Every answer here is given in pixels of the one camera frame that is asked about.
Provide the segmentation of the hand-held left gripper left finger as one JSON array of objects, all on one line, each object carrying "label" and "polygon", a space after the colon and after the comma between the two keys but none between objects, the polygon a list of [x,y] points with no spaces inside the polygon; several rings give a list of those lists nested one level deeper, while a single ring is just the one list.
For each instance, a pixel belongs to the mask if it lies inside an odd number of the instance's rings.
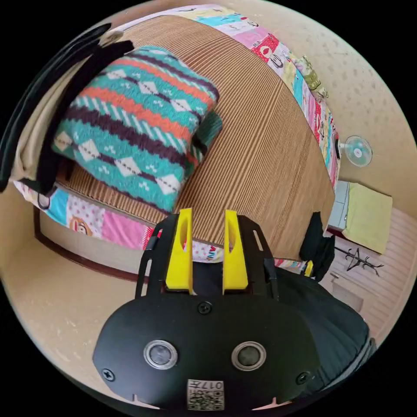
[{"label": "hand-held left gripper left finger", "polygon": [[192,208],[181,209],[175,233],[165,283],[170,291],[193,290]]}]

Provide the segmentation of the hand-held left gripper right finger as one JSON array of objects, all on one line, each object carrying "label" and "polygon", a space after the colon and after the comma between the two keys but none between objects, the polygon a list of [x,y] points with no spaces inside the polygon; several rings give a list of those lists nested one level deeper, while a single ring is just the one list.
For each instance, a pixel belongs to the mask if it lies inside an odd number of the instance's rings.
[{"label": "hand-held left gripper right finger", "polygon": [[247,286],[248,274],[238,216],[235,211],[225,210],[222,289],[243,291]]}]

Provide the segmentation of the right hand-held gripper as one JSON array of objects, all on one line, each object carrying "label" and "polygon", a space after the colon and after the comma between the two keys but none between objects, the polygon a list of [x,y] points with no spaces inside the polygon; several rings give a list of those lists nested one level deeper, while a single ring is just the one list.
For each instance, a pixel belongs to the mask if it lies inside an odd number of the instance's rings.
[{"label": "right hand-held gripper", "polygon": [[334,252],[335,236],[324,236],[321,213],[314,212],[299,251],[299,258],[307,261],[304,275],[322,281],[334,260]]}]

